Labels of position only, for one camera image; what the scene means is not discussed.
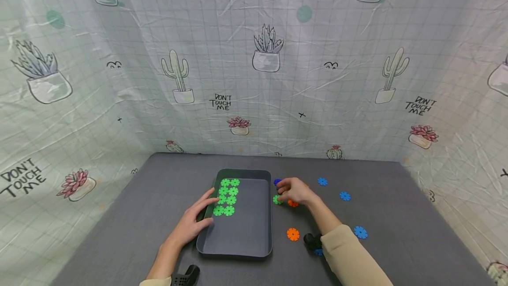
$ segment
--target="black object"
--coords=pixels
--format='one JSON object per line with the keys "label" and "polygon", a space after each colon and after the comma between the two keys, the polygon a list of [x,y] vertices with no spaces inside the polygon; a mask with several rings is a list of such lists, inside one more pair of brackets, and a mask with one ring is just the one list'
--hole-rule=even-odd
{"label": "black object", "polygon": [[213,196],[222,179],[239,179],[231,216],[215,216],[215,205],[207,207],[205,218],[213,224],[198,235],[196,248],[202,255],[263,259],[272,251],[272,196],[270,172],[266,170],[222,169],[215,177]]}
{"label": "black object", "polygon": [[311,233],[307,233],[303,237],[303,242],[305,243],[307,249],[311,252],[323,248],[323,245],[321,243],[321,234],[314,236]]}
{"label": "black object", "polygon": [[199,277],[199,267],[190,265],[185,275],[173,274],[171,277],[171,286],[193,286]]}

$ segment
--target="gray table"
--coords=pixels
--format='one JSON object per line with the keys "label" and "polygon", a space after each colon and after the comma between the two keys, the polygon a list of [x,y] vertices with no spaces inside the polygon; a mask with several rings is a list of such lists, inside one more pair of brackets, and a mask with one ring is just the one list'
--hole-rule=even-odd
{"label": "gray table", "polygon": [[[224,168],[264,169],[273,179],[306,181],[342,222],[368,230],[362,244],[395,286],[494,285],[398,163],[164,153],[147,160],[53,285],[136,286],[182,213]],[[319,186],[320,177],[328,186]],[[350,202],[339,198],[343,190]],[[288,240],[288,228],[297,228],[302,238]],[[198,265],[201,286],[340,285],[323,257],[304,247],[303,235],[317,232],[304,207],[274,205],[274,246],[267,259],[203,258],[189,245],[177,270]]]}

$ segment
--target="beige sleeve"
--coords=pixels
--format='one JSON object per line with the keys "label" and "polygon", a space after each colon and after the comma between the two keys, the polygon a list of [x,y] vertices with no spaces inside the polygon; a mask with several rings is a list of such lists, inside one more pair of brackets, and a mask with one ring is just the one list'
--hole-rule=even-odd
{"label": "beige sleeve", "polygon": [[171,277],[168,277],[167,279],[143,280],[139,286],[171,286]]}
{"label": "beige sleeve", "polygon": [[323,252],[343,286],[393,286],[347,225],[321,237]]}

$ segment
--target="gray tray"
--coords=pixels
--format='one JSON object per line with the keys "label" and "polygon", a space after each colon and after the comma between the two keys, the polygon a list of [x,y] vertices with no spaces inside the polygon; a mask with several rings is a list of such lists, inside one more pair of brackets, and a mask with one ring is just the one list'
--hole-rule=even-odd
{"label": "gray tray", "polygon": [[222,179],[239,179],[235,212],[231,216],[215,216],[210,205],[205,218],[213,217],[213,224],[198,235],[196,247],[208,256],[246,256],[263,258],[272,251],[271,175],[265,170],[222,169],[215,178],[218,196]]}

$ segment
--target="pink succulent drawing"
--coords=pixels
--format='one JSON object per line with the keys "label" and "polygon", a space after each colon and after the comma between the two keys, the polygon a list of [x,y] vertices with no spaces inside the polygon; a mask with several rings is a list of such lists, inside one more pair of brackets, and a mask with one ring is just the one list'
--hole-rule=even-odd
{"label": "pink succulent drawing", "polygon": [[65,182],[63,183],[62,187],[63,190],[61,190],[59,193],[57,193],[57,196],[62,196],[64,198],[69,198],[71,195],[73,195],[78,188],[84,185],[86,183],[86,180],[88,179],[88,170],[79,169],[78,172],[73,172],[66,176]]}
{"label": "pink succulent drawing", "polygon": [[243,119],[240,116],[228,120],[228,123],[231,128],[247,128],[251,125],[250,121]]}
{"label": "pink succulent drawing", "polygon": [[412,135],[418,135],[425,139],[427,139],[429,142],[437,142],[437,138],[439,137],[436,135],[435,130],[432,129],[431,126],[424,126],[424,125],[418,125],[418,126],[411,126],[412,131],[410,132]]}

